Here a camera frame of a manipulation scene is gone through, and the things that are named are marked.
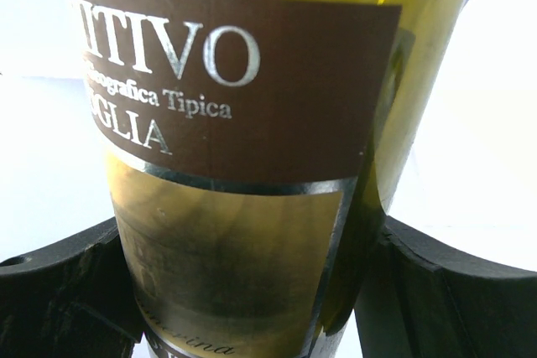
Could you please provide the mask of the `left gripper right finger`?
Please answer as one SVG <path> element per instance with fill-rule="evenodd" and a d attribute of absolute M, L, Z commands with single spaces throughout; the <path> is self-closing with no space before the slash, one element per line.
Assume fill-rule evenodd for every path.
<path fill-rule="evenodd" d="M 534 357 L 536 274 L 388 218 L 355 315 L 365 357 Z"/>

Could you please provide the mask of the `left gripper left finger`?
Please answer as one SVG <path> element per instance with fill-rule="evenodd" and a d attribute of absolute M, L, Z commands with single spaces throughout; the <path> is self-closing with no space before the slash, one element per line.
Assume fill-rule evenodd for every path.
<path fill-rule="evenodd" d="M 142 335 L 113 218 L 2 262 L 3 357 L 129 357 Z"/>

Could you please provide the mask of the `green wine bottle brown label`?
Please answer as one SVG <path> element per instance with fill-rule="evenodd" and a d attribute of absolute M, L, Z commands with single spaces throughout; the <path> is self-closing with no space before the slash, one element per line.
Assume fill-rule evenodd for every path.
<path fill-rule="evenodd" d="M 331 357 L 466 0 L 69 0 L 153 357 Z"/>

